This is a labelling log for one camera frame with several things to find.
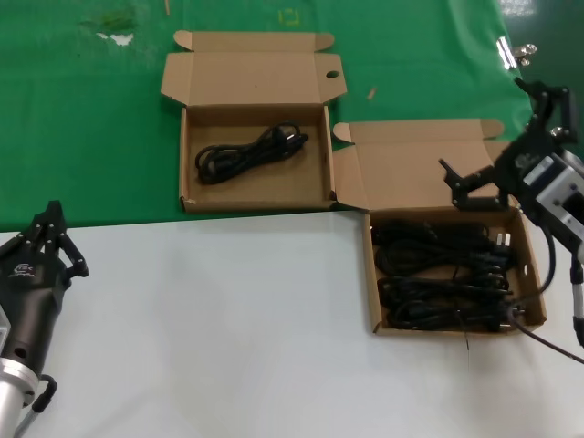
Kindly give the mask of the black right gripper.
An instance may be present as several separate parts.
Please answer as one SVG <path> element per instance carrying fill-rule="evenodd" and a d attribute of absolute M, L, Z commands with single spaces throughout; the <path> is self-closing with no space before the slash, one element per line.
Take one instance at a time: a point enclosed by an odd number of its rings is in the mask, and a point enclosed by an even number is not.
<path fill-rule="evenodd" d="M 509 195 L 528 208 L 535 208 L 536 203 L 544 208 L 560 207 L 566 198 L 566 190 L 561 188 L 565 180 L 562 173 L 567 168 L 563 162 L 565 148 L 559 140 L 573 139 L 573 95 L 564 86 L 521 78 L 514 82 L 533 101 L 533 113 L 526 132 L 503 150 L 495 166 L 462 177 L 445 160 L 439 160 L 445 169 L 443 180 L 451 189 L 452 204 L 459 211 L 506 211 Z M 560 124 L 548 132 L 555 110 L 560 111 Z M 470 195 L 491 183 L 498 189 L 496 196 Z"/>

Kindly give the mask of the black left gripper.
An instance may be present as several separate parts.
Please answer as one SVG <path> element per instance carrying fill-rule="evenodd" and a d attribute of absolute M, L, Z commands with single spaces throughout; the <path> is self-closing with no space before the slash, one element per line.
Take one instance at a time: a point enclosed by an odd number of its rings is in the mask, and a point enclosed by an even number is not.
<path fill-rule="evenodd" d="M 56 248 L 68 257 L 70 267 L 52 254 L 16 254 L 39 249 L 52 230 Z M 1 257 L 1 307 L 10 323 L 1 356 L 41 372 L 69 286 L 67 276 L 89 275 L 85 257 L 68 235 L 61 202 L 50 201 L 24 230 L 2 244 Z"/>

